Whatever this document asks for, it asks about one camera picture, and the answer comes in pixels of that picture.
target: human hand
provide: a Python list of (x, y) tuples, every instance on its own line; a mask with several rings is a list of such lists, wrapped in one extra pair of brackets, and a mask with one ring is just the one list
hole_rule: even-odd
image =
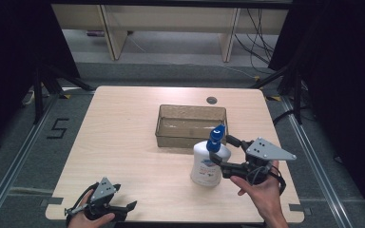
[[(273, 161), (273, 165), (278, 168), (279, 162)], [(278, 174), (278, 170), (272, 169), (271, 171)], [(250, 196), (268, 227), (288, 227), (281, 210), (279, 181), (277, 179), (268, 175), (263, 183), (257, 185), (250, 185), (247, 180), (237, 176), (232, 176), (230, 180), (240, 188), (239, 196), (244, 195), (244, 193)]]
[[(79, 205), (81, 206), (87, 203), (87, 200), (92, 193), (93, 190), (88, 191)], [(85, 216), (84, 211), (81, 211), (72, 218), (67, 228), (99, 228), (100, 226), (111, 222), (114, 218), (115, 215), (113, 213), (108, 213), (95, 220), (90, 220)]]

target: light wood tabletop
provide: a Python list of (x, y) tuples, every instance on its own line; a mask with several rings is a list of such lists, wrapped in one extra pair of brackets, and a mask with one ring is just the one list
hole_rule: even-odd
[[(206, 99), (215, 97), (216, 104)], [(192, 149), (158, 147), (155, 130), (160, 105), (220, 106), (227, 111), (229, 134), (251, 141), (263, 137), (279, 145), (261, 91), (239, 88), (101, 86), (85, 119), (54, 190), (61, 205), (50, 204), (48, 219), (65, 219), (94, 182), (107, 177), (121, 184), (111, 205), (126, 206), (137, 200), (126, 221), (261, 222), (253, 202), (233, 182), (222, 179), (216, 187), (197, 185), (190, 179)], [(245, 162), (240, 148), (230, 144), (230, 162)], [(281, 196), (288, 222), (302, 222), (298, 194), (285, 161), (279, 164), (287, 187)]]

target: gray carpet floor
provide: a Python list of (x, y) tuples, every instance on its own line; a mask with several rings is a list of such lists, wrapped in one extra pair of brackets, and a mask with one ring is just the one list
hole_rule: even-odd
[[(78, 68), (83, 81), (91, 86), (248, 87), (255, 82), (253, 77), (260, 76), (262, 79), (268, 75), (251, 67), (78, 64)], [(278, 95), (276, 92), (278, 84), (279, 80), (276, 80), (266, 85), (262, 89), (264, 95)], [(61, 85), (73, 86), (65, 81), (61, 81)], [(56, 101), (0, 209), (0, 227), (65, 227), (64, 221), (52, 221), (45, 217), (47, 207), (44, 200), (49, 199), (55, 188), (92, 97), (92, 94), (81, 92), (72, 94), (68, 99)], [(266, 103), (272, 119), (284, 112), (282, 102), (266, 101)], [(20, 108), (0, 137), (0, 181), (31, 130), (33, 115), (33, 104)], [(301, 116), (304, 130), (350, 220), (355, 227), (365, 227), (363, 197), (345, 167), (333, 160), (335, 150), (314, 118), (312, 110), (303, 110)], [(52, 130), (59, 118), (67, 120), (59, 122), (57, 127), (66, 128), (67, 131), (62, 139), (50, 139), (60, 134)], [(333, 213), (288, 117), (277, 123), (276, 130), (282, 148), (298, 156), (296, 161), (288, 164), (306, 216), (302, 223), (290, 224), (290, 227), (337, 227)], [(240, 224), (179, 224), (179, 227), (207, 226), (241, 227)], [(120, 223), (117, 227), (177, 227), (177, 225), (129, 222)]]

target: blue bottle cap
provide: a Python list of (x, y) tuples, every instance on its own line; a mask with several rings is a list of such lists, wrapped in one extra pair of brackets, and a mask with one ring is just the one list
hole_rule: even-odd
[(209, 152), (217, 153), (221, 149), (221, 139), (224, 135), (225, 126), (220, 124), (210, 132), (209, 140), (206, 143), (206, 149)]

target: rectangular container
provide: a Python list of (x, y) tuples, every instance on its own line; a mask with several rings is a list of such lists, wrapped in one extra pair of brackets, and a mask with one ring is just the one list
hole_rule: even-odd
[(224, 107), (162, 104), (156, 127), (159, 147), (192, 148), (196, 143), (207, 141), (210, 132), (224, 124), (228, 134), (226, 109)]

